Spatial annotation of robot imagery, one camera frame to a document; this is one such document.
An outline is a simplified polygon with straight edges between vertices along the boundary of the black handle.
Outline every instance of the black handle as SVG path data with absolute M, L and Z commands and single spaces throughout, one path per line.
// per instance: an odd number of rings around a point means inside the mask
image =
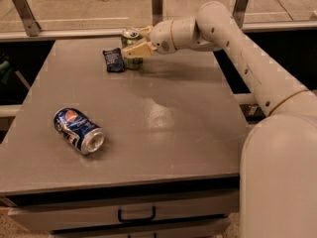
M 118 210 L 118 219 L 121 223 L 148 222 L 148 221 L 152 221 L 156 218 L 157 209 L 155 206 L 153 206 L 152 215 L 150 217 L 147 217 L 147 218 L 123 219 L 121 215 L 122 215 L 122 210 L 119 209 Z
M 153 234 L 153 238 L 157 238 L 157 237 L 158 237 L 157 234 L 154 233 L 154 234 Z

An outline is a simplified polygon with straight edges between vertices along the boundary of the black cord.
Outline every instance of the black cord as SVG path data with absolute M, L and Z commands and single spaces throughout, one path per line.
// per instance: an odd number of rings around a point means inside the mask
M 281 3 L 279 0 L 276 0 L 276 1 L 279 3 L 280 7 L 283 8 L 284 11 L 288 14 L 289 18 L 290 18 L 291 20 L 294 20 L 293 17 L 291 17 L 291 15 L 289 14 L 289 12 L 286 10 L 286 8 L 282 5 L 282 3 Z

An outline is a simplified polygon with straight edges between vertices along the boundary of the beige floor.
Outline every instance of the beige floor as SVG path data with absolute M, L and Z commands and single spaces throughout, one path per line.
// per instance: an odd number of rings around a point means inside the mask
M 210 0 L 163 0 L 165 19 L 194 15 Z M 236 0 L 216 0 L 233 11 Z M 250 0 L 246 21 L 273 22 L 317 20 L 317 0 Z M 28 0 L 44 31 L 102 29 L 146 26 L 152 22 L 151 0 Z M 0 33 L 23 31 L 11 0 L 0 0 Z M 239 213 L 230 215 L 232 225 L 225 238 L 236 238 Z M 0 214 L 0 238 L 47 238 L 46 233 L 29 233 Z

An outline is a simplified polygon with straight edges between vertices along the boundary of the desk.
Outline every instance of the desk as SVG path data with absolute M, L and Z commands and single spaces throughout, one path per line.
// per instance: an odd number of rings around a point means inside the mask
M 102 51 L 120 46 L 119 38 L 55 42 L 0 148 L 0 195 L 19 206 L 18 221 L 32 205 L 69 206 L 72 196 L 76 206 L 92 203 L 104 189 L 179 186 L 187 194 L 188 185 L 215 180 L 238 190 L 246 120 L 213 54 L 179 51 L 108 73 Z M 68 145 L 53 127 L 63 107 L 102 127 L 101 150 L 84 157 Z

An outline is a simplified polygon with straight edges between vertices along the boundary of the soda can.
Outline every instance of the soda can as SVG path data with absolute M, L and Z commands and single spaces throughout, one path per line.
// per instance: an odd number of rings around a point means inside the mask
M 142 36 L 140 35 L 139 31 L 135 28 L 125 29 L 121 35 L 121 43 L 122 48 L 130 46 L 140 40 Z M 142 58 L 136 59 L 126 59 L 124 58 L 126 68 L 129 69 L 137 69 L 143 63 Z
M 57 131 L 83 155 L 97 151 L 103 144 L 101 128 L 77 109 L 59 110 L 53 122 Z

